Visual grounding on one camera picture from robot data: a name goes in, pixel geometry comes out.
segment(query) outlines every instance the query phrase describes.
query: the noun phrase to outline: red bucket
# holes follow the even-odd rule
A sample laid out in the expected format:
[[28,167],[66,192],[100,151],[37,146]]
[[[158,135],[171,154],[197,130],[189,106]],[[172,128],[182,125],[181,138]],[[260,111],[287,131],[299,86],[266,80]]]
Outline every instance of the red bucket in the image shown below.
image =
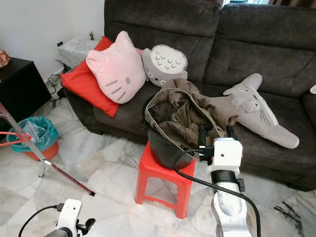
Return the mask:
[[[57,155],[58,150],[59,150],[59,145],[56,141],[52,146],[42,151],[42,153],[46,157],[47,160],[50,160],[50,159],[53,159],[55,155]],[[33,152],[24,152],[24,153],[36,161],[40,160]]]

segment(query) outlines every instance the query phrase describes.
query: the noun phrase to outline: black cabinet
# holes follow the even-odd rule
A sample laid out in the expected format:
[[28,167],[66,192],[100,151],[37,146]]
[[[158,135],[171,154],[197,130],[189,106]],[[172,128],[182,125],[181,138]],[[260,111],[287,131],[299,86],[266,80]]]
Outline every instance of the black cabinet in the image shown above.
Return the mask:
[[[35,64],[32,61],[11,58],[0,68],[0,101],[19,122],[31,116],[51,99]],[[10,125],[0,118],[0,131],[8,131]]]

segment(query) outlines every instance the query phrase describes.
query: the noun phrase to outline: stool leg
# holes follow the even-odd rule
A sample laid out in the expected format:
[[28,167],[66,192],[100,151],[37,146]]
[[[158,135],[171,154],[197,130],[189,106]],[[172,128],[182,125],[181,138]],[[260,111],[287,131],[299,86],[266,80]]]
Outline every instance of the stool leg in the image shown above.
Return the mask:
[[143,203],[146,192],[147,180],[148,176],[141,172],[141,170],[138,170],[137,187],[135,193],[135,202],[137,204]]
[[191,186],[192,184],[191,185],[178,185],[176,215],[180,219],[184,219],[187,217]]

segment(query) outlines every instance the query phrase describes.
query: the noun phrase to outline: white tablecloth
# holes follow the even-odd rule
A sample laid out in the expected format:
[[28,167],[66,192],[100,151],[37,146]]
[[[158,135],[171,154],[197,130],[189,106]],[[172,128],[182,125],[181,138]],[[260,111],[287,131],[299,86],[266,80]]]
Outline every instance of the white tablecloth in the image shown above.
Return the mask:
[[57,60],[70,68],[78,66],[89,50],[94,49],[99,40],[90,40],[89,37],[76,37],[57,48]]

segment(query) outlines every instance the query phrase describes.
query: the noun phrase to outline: marble floor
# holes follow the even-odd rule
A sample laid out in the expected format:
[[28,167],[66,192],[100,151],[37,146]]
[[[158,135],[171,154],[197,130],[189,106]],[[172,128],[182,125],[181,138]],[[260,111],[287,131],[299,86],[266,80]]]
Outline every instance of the marble floor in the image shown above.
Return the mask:
[[[46,171],[38,177],[41,165],[10,147],[0,148],[0,236],[16,237],[24,222],[37,210],[80,199],[79,216],[84,223],[95,218],[96,223],[88,237],[215,237],[216,221],[211,211],[213,192],[194,184],[188,217],[180,220],[174,210],[145,201],[134,201],[137,165],[144,150],[136,144],[112,135],[90,133],[78,120],[67,99],[40,108],[36,115],[50,119],[60,133],[58,155],[53,159],[91,188],[89,196],[76,185],[56,173]],[[204,163],[197,163],[196,176],[208,179]],[[316,193],[304,193],[283,184],[243,174],[247,195],[258,206],[262,220],[263,237],[315,237]],[[159,179],[150,179],[147,194],[169,202],[176,202],[176,187]],[[286,201],[298,215],[282,202]],[[285,214],[274,209],[278,206]],[[51,232],[59,212],[53,209],[41,212],[25,228],[25,237],[42,237]],[[248,212],[251,230],[255,229],[254,215]],[[302,220],[304,231],[300,230]]]

